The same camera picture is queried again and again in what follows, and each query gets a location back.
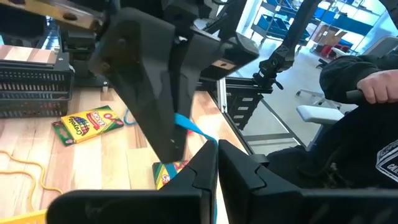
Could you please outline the black aluminium table frame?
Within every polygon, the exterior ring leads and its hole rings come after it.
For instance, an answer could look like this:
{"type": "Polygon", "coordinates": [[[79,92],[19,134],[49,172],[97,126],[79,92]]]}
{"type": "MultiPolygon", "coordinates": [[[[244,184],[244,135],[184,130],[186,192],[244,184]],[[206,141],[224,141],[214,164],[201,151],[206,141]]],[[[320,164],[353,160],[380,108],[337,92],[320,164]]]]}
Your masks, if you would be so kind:
{"type": "Polygon", "coordinates": [[[243,130],[251,118],[263,94],[271,94],[273,88],[259,86],[253,78],[226,77],[226,106],[223,110],[230,120],[243,130]]]}

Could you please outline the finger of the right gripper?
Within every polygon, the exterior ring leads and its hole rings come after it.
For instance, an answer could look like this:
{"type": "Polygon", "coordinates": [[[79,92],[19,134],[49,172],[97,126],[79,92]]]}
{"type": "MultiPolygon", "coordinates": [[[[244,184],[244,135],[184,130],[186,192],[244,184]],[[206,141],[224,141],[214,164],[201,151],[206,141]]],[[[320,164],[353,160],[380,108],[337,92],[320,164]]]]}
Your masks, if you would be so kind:
{"type": "Polygon", "coordinates": [[[254,42],[235,33],[227,40],[193,30],[174,47],[174,111],[190,116],[200,78],[220,80],[259,56],[254,42]]]}
{"type": "Polygon", "coordinates": [[[175,27],[134,8],[110,20],[90,58],[89,69],[105,76],[123,100],[159,160],[179,161],[175,142],[169,58],[175,27]]]}

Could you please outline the person's hand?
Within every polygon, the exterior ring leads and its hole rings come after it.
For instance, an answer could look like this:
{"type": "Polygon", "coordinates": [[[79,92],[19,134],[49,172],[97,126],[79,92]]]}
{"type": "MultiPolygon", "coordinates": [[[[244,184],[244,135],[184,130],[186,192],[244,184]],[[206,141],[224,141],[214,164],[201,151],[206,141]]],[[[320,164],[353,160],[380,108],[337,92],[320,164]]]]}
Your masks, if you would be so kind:
{"type": "Polygon", "coordinates": [[[398,69],[374,72],[361,79],[357,89],[370,104],[398,102],[398,69]]]}

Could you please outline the person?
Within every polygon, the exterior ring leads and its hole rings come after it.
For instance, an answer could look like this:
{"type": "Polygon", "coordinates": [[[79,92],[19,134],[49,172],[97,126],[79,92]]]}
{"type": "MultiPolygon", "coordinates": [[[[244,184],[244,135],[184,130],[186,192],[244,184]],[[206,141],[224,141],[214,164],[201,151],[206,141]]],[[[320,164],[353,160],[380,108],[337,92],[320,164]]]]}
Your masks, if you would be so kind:
{"type": "MultiPolygon", "coordinates": [[[[361,79],[397,69],[398,52],[343,56],[323,68],[320,86],[329,100],[348,104],[346,92],[358,90],[361,79]]],[[[305,189],[398,189],[398,102],[356,104],[311,150],[295,146],[270,153],[267,168],[305,189]]]]}

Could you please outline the blue rubber band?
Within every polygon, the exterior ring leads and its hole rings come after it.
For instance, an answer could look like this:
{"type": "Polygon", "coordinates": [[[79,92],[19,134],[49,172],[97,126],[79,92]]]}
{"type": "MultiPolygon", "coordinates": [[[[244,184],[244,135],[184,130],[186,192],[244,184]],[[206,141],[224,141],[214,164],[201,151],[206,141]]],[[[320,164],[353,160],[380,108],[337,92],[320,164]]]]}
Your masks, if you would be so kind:
{"type": "Polygon", "coordinates": [[[127,108],[127,109],[125,110],[125,113],[124,113],[124,116],[123,116],[124,124],[126,124],[126,125],[128,125],[128,126],[137,124],[137,122],[136,122],[135,119],[132,120],[132,121],[129,120],[129,114],[130,114],[130,110],[127,108]]]}
{"type": "Polygon", "coordinates": [[[195,132],[207,139],[207,142],[186,165],[196,174],[193,187],[201,189],[203,199],[206,200],[201,210],[208,211],[211,220],[209,224],[217,221],[216,189],[218,182],[218,140],[205,134],[195,123],[183,115],[175,115],[175,124],[189,131],[195,132]]]}

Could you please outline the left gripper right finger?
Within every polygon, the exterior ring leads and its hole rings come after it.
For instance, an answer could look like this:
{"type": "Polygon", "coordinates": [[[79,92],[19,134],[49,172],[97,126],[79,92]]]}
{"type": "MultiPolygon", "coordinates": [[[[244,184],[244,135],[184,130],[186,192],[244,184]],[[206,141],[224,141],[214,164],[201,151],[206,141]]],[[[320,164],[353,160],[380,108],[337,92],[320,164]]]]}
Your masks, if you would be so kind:
{"type": "Polygon", "coordinates": [[[227,140],[218,172],[230,224],[398,224],[398,190],[301,189],[227,140]]]}

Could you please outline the yellow plastic basket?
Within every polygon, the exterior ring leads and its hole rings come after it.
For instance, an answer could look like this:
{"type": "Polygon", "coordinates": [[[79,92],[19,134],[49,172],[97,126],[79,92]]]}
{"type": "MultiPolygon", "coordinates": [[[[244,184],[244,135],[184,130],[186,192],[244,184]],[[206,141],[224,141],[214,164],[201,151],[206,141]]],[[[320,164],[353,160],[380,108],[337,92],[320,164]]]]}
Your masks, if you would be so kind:
{"type": "Polygon", "coordinates": [[[16,215],[11,218],[0,219],[0,224],[46,224],[47,210],[16,215]]]}

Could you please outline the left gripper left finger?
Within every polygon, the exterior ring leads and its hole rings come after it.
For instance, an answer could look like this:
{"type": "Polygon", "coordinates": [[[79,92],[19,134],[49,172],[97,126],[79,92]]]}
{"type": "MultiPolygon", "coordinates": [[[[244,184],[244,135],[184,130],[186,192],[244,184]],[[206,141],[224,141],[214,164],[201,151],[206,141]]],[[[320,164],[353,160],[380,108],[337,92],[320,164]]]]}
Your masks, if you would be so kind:
{"type": "Polygon", "coordinates": [[[47,224],[215,224],[218,146],[207,141],[160,190],[74,190],[56,198],[47,224]]]}

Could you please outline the yellow rubber band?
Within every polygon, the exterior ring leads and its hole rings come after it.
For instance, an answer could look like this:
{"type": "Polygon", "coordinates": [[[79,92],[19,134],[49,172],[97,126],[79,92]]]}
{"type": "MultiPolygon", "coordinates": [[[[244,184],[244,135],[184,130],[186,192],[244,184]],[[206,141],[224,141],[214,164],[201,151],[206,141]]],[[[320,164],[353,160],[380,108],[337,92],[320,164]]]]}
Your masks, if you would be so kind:
{"type": "Polygon", "coordinates": [[[32,202],[32,197],[34,195],[34,191],[35,188],[37,186],[37,182],[40,184],[40,186],[47,191],[53,191],[53,192],[58,192],[60,195],[64,194],[63,190],[61,190],[58,187],[51,187],[48,185],[45,185],[45,175],[46,175],[46,169],[45,167],[35,161],[29,161],[29,160],[23,160],[23,159],[18,159],[16,157],[14,157],[10,152],[8,151],[3,151],[0,150],[0,154],[5,154],[8,158],[10,158],[11,161],[14,162],[19,162],[21,164],[30,164],[30,165],[35,165],[38,166],[40,168],[40,178],[39,180],[36,180],[35,176],[33,174],[31,174],[30,172],[27,172],[26,170],[0,170],[0,174],[4,174],[4,175],[12,175],[12,174],[22,174],[22,175],[26,175],[29,176],[32,180],[32,187],[29,190],[29,195],[27,198],[28,201],[28,206],[29,206],[29,211],[33,212],[34,211],[34,204],[32,202]]]}

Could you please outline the shelf with blue bins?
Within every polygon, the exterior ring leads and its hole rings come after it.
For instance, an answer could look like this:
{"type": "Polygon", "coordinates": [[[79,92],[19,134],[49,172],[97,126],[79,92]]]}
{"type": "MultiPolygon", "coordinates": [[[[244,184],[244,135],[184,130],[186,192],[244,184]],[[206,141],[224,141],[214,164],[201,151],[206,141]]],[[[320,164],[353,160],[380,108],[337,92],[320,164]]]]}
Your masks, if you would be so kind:
{"type": "MultiPolygon", "coordinates": [[[[364,5],[364,0],[322,0],[318,3],[310,19],[312,25],[323,24],[332,26],[348,33],[366,36],[375,26],[384,10],[375,12],[364,5]]],[[[298,9],[289,0],[263,0],[259,7],[264,14],[257,14],[259,18],[251,29],[263,37],[283,39],[298,9]]]]}

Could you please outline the black plastic basket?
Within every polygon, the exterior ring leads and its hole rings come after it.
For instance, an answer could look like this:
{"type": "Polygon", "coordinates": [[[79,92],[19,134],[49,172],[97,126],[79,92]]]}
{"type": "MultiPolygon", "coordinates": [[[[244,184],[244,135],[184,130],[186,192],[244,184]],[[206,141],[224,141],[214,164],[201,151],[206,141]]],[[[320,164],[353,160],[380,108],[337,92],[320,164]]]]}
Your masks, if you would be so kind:
{"type": "Polygon", "coordinates": [[[72,98],[74,71],[55,64],[0,62],[0,118],[61,117],[72,98]]]}

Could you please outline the yellow Crayola crayon box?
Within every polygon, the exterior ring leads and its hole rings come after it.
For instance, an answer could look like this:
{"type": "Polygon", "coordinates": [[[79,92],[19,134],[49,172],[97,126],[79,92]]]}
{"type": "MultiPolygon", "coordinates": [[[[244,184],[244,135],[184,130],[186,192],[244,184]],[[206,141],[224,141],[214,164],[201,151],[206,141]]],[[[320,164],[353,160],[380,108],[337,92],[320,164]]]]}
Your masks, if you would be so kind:
{"type": "Polygon", "coordinates": [[[63,116],[52,126],[63,145],[71,146],[122,128],[124,123],[109,106],[102,106],[63,116]]]}
{"type": "MultiPolygon", "coordinates": [[[[186,165],[188,161],[174,162],[174,169],[179,173],[186,165]]],[[[152,172],[154,177],[154,183],[157,190],[160,190],[165,184],[170,181],[170,176],[161,162],[155,162],[152,164],[152,172]]]]}

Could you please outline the cardboard box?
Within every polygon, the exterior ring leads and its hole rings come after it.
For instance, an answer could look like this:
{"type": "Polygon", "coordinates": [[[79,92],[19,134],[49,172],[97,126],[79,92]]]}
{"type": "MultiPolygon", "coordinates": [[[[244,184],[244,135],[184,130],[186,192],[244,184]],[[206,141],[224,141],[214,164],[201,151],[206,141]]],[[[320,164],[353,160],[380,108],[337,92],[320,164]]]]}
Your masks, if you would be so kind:
{"type": "Polygon", "coordinates": [[[347,34],[345,30],[323,24],[315,31],[312,40],[317,44],[333,47],[339,43],[345,34],[347,34]]]}

